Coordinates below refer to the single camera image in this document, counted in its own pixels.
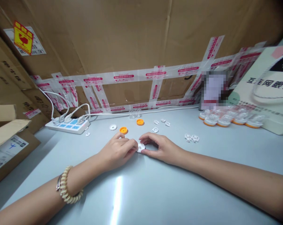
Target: power strip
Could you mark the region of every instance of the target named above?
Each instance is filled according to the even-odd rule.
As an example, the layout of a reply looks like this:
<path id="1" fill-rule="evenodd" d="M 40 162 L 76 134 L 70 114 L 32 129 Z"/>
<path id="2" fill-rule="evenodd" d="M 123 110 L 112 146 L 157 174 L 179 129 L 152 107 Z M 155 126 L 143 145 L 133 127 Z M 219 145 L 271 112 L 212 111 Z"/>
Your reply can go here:
<path id="1" fill-rule="evenodd" d="M 72 119 L 69 123 L 60 123 L 58 126 L 55 126 L 52 121 L 47 123 L 45 126 L 50 130 L 58 130 L 67 133 L 74 133 L 74 134 L 82 134 L 86 128 L 89 127 L 90 123 L 86 120 L 82 124 L 77 124 L 77 119 Z"/>

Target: orange plastic cap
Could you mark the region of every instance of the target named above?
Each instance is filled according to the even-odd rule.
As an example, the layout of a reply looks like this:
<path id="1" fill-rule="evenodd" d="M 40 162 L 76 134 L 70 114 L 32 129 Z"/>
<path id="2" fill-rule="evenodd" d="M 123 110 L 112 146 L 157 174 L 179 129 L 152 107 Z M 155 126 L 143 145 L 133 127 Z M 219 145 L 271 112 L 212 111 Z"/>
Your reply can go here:
<path id="1" fill-rule="evenodd" d="M 136 121 L 136 124 L 139 125 L 139 126 L 142 126 L 142 125 L 144 125 L 145 123 L 144 123 L 144 121 L 143 121 L 142 119 L 138 119 L 138 120 Z"/>
<path id="2" fill-rule="evenodd" d="M 127 127 L 121 127 L 120 132 L 123 133 L 123 134 L 127 134 L 128 133 Z"/>

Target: beaded bracelet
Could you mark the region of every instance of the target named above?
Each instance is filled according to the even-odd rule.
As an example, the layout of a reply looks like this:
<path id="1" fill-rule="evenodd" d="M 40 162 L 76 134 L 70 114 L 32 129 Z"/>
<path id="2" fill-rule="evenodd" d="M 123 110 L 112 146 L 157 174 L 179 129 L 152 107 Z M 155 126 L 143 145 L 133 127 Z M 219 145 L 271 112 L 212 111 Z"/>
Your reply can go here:
<path id="1" fill-rule="evenodd" d="M 67 204 L 74 204 L 77 201 L 80 200 L 80 198 L 83 195 L 83 190 L 81 190 L 78 194 L 76 194 L 75 196 L 70 196 L 67 193 L 67 188 L 66 188 L 66 181 L 67 181 L 67 175 L 69 173 L 69 170 L 72 168 L 73 166 L 68 166 L 67 168 L 65 168 L 63 174 L 61 174 L 58 178 L 58 182 L 57 182 L 57 186 L 56 186 L 56 191 L 60 191 L 60 196 L 62 197 L 62 199 L 67 203 Z"/>

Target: printed label on box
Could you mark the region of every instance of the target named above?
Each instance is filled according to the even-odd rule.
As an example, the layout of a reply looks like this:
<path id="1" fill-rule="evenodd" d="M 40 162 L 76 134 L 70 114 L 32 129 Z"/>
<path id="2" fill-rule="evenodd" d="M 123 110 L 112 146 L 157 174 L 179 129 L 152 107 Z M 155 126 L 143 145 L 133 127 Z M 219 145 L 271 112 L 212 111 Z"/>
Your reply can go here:
<path id="1" fill-rule="evenodd" d="M 17 135 L 13 135 L 9 140 L 2 144 L 0 146 L 0 168 L 28 144 L 28 142 Z"/>
<path id="2" fill-rule="evenodd" d="M 29 119 L 33 118 L 38 113 L 41 113 L 40 109 L 35 109 L 35 110 L 29 111 L 29 112 L 23 112 L 23 114 L 25 114 Z"/>
<path id="3" fill-rule="evenodd" d="M 31 55 L 33 43 L 33 33 L 21 25 L 19 22 L 14 22 L 14 45 L 21 50 Z"/>
<path id="4" fill-rule="evenodd" d="M 25 27 L 26 29 L 28 29 L 32 34 L 33 34 L 33 42 L 32 42 L 32 51 L 31 51 L 31 55 L 40 55 L 40 54 L 46 54 L 44 48 L 41 45 L 41 42 L 39 41 L 38 37 L 36 36 L 34 30 L 32 29 L 32 27 Z M 12 41 L 12 43 L 14 43 L 14 29 L 10 28 L 10 29 L 4 29 L 4 32 L 6 33 L 6 35 L 10 38 L 10 40 Z M 20 49 L 19 47 L 15 46 L 17 48 L 17 50 L 19 51 L 19 53 L 22 56 L 28 56 L 29 54 L 27 54 L 24 50 Z"/>

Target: cardboard box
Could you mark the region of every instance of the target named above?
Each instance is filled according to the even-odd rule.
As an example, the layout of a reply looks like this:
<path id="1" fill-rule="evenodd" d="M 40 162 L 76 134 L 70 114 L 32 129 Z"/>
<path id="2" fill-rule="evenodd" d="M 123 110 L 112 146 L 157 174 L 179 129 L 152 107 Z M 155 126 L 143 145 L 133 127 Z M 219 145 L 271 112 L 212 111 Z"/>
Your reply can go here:
<path id="1" fill-rule="evenodd" d="M 0 67 L 20 89 L 35 88 L 35 85 L 10 48 L 0 37 Z"/>
<path id="2" fill-rule="evenodd" d="M 0 181 L 40 144 L 29 124 L 16 119 L 15 105 L 0 105 Z"/>
<path id="3" fill-rule="evenodd" d="M 41 112 L 48 119 L 51 119 L 52 104 L 39 89 L 22 90 L 22 92 L 33 102 L 34 105 L 36 105 L 41 110 Z M 60 116 L 61 114 L 59 113 L 59 111 L 54 108 L 54 118 Z"/>
<path id="4" fill-rule="evenodd" d="M 0 67 L 0 105 L 15 104 L 17 119 L 30 119 L 28 130 L 36 133 L 49 119 L 11 81 Z"/>
<path id="5" fill-rule="evenodd" d="M 25 56 L 13 45 L 4 29 L 12 29 L 14 20 L 34 31 L 36 54 Z M 221 35 L 225 38 L 217 58 L 259 42 L 275 44 L 283 37 L 283 3 L 0 0 L 0 35 L 29 74 L 41 79 L 52 79 L 55 73 L 67 77 L 137 71 L 201 62 L 210 38 Z M 157 101 L 183 98 L 195 78 L 163 80 Z M 80 85 L 79 102 L 90 103 Z M 148 80 L 104 84 L 103 89 L 110 107 L 118 107 L 149 102 L 152 86 Z M 96 99 L 99 109 L 105 106 Z"/>

